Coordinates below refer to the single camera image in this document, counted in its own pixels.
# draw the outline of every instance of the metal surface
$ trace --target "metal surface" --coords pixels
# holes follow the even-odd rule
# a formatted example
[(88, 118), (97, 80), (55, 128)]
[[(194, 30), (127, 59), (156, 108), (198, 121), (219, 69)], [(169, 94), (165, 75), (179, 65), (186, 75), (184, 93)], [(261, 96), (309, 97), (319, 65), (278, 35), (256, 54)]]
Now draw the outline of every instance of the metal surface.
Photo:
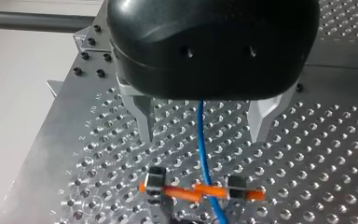
[(84, 41), (82, 49), (102, 52), (111, 51), (112, 47), (109, 43), (110, 34), (106, 22), (106, 5), (107, 1), (104, 1), (98, 12), (98, 16), (92, 23), (90, 32), (86, 36), (86, 41)]
[[(154, 140), (145, 145), (122, 104), (113, 63), (89, 51), (75, 67), (82, 73), (71, 70), (64, 81), (0, 224), (150, 223), (137, 189), (148, 167), (167, 167), (170, 185), (201, 181), (196, 102), (154, 100)], [(240, 223), (358, 223), (358, 69), (306, 66), (299, 82), (304, 91), (273, 121), (264, 144), (251, 143), (249, 104), (206, 103), (215, 185), (239, 175), (249, 189), (266, 191), (264, 203), (246, 205)], [(214, 221), (206, 201), (174, 204), (176, 217)]]
[(358, 68), (358, 0), (321, 0), (317, 40), (307, 64)]
[(290, 105), (297, 81), (286, 92), (265, 100), (252, 101), (249, 105), (248, 124), (252, 142), (265, 142), (272, 122)]
[(91, 25), (94, 17), (0, 12), (0, 29), (74, 33)]
[(55, 80), (48, 80), (47, 84), (48, 84), (48, 88), (51, 91), (51, 94), (53, 94), (54, 98), (57, 97), (58, 92), (60, 91), (61, 87), (62, 87), (62, 83), (61, 81), (55, 81)]

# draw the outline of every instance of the blue cable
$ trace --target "blue cable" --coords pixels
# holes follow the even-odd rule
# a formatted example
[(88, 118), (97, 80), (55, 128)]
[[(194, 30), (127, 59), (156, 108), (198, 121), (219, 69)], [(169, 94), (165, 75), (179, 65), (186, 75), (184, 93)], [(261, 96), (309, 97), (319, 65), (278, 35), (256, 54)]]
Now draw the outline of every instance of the blue cable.
[[(200, 165), (202, 170), (202, 177), (204, 179), (205, 184), (212, 185), (211, 177), (209, 176), (208, 162), (206, 161), (206, 150), (205, 150), (205, 142), (203, 137), (203, 101), (199, 101), (199, 111), (197, 113), (198, 120), (198, 134), (199, 134), (199, 156), (200, 156)], [(219, 224), (228, 224), (227, 218), (223, 209), (220, 207), (219, 202), (215, 197), (208, 197), (209, 203), (216, 214), (217, 219), (219, 220)]]

